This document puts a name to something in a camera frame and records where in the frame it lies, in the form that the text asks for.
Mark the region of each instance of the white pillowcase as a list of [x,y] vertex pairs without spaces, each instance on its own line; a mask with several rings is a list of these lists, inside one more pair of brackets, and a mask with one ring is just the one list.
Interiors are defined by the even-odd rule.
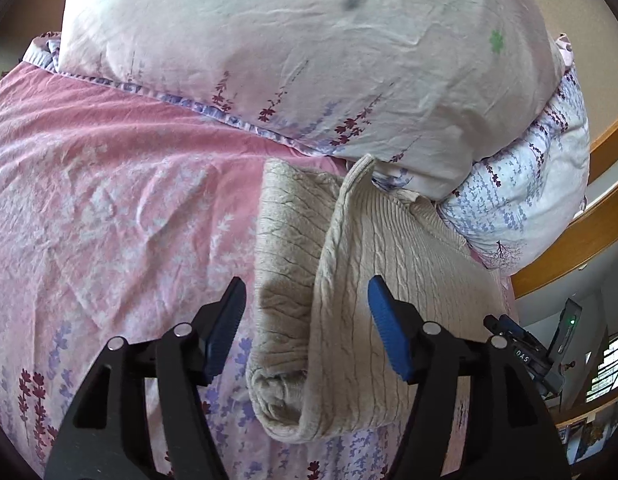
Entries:
[[514,274],[574,218],[587,186],[589,153],[587,113],[572,66],[525,134],[475,163],[438,212],[487,267]]
[[435,199],[564,73],[535,0],[67,0],[59,63]]

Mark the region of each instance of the beige knit sweater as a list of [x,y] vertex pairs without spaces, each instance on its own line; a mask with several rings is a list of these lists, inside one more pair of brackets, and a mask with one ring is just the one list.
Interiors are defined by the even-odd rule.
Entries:
[[[497,276],[431,202],[379,190],[373,169],[369,155],[344,179],[281,160],[265,165],[247,384],[276,440],[307,442],[408,415],[415,389],[391,369],[367,304],[375,274],[457,336],[486,340],[484,316],[505,312]],[[461,381],[457,406],[467,396]]]

